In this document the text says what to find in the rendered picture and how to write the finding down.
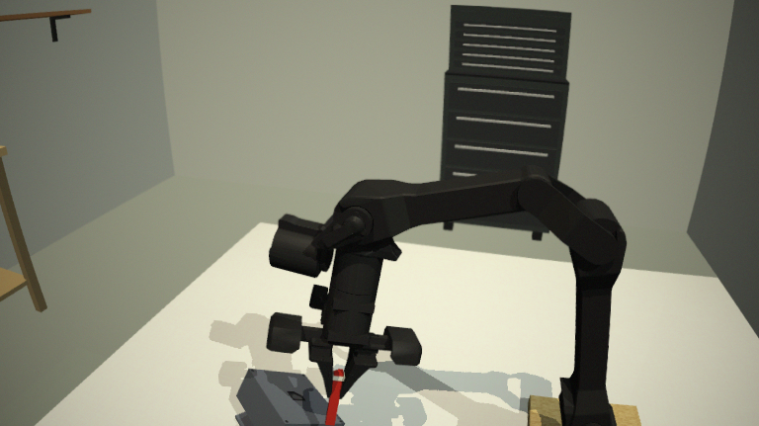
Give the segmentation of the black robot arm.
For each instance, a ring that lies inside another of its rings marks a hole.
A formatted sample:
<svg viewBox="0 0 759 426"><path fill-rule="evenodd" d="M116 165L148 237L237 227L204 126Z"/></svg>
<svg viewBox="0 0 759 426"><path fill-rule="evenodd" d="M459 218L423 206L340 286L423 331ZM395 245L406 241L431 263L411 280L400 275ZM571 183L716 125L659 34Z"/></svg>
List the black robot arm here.
<svg viewBox="0 0 759 426"><path fill-rule="evenodd" d="M383 259L402 254L394 236L423 224L522 211L569 247L575 272L574 370L559 378L561 425L617 426L606 380L612 287L622 271L626 235L604 202L582 197L540 166L421 184L360 181L324 224L283 215L269 261L316 278L334 260L334 288L371 295L378 291Z"/></svg>

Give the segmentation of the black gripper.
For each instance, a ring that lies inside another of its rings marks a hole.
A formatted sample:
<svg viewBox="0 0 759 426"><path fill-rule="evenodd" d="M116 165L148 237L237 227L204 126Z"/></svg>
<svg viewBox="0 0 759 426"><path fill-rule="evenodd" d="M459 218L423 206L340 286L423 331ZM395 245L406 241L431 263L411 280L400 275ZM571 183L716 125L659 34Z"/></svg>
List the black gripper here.
<svg viewBox="0 0 759 426"><path fill-rule="evenodd" d="M400 365L417 366L422 346L411 328L387 326L383 335L370 332L377 293L353 295L329 286L323 328L302 326L302 316L275 312L269 323L267 349L293 353L308 342L309 361L322 374L327 398L333 384L333 346L349 347L345 379L340 399L369 368L376 368L379 351L391 351L390 358Z"/></svg>

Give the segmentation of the dark red peg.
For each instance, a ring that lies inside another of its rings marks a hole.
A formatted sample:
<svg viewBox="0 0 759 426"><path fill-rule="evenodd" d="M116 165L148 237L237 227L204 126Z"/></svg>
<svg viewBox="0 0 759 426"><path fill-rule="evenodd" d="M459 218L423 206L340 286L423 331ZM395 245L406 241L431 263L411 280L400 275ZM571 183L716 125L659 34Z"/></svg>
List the dark red peg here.
<svg viewBox="0 0 759 426"><path fill-rule="evenodd" d="M331 426L335 425L335 421L337 417L336 412L337 412L338 403L340 399L341 385L344 379L345 379L345 372L343 370L333 371L332 392L331 392L331 396L329 398L329 403L327 407L325 425L331 425Z"/></svg>

